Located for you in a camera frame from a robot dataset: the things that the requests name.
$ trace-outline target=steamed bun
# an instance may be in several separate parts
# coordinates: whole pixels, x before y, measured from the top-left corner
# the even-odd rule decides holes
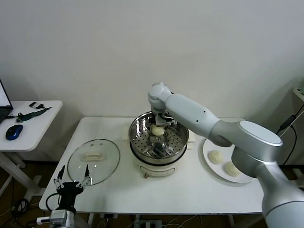
[[[241,173],[241,171],[235,167],[232,161],[227,162],[224,167],[230,176],[236,177]]]
[[[224,161],[224,156],[221,151],[213,150],[208,153],[210,161],[216,165]]]
[[[152,125],[151,132],[155,136],[161,136],[165,133],[165,127],[158,127],[156,125]]]

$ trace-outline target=white wall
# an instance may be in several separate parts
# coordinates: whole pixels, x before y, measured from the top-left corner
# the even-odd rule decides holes
[[[12,100],[64,107],[28,159],[58,160],[82,116],[137,116],[165,82],[218,116],[277,128],[304,70],[302,0],[0,1]]]

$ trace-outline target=white robotic arm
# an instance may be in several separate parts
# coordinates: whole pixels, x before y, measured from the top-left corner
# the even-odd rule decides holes
[[[249,122],[228,123],[219,120],[207,108],[179,94],[172,94],[156,83],[148,94],[157,125],[166,125],[164,114],[214,144],[236,147],[232,162],[244,174],[258,178],[263,191],[262,210],[270,228],[302,228],[304,226],[304,193],[291,184],[276,160],[281,139],[268,129]]]

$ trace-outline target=computer mouse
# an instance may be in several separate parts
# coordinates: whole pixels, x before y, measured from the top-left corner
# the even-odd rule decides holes
[[[15,140],[18,138],[18,136],[20,135],[21,131],[23,129],[23,125],[21,124],[16,124],[14,126],[11,126],[5,134],[5,138],[7,140]]]

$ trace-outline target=glass lid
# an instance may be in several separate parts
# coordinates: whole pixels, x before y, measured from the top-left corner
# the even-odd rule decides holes
[[[81,181],[89,166],[90,184],[108,179],[116,170],[120,159],[116,144],[107,139],[96,139],[78,147],[68,161],[67,173],[73,181]]]

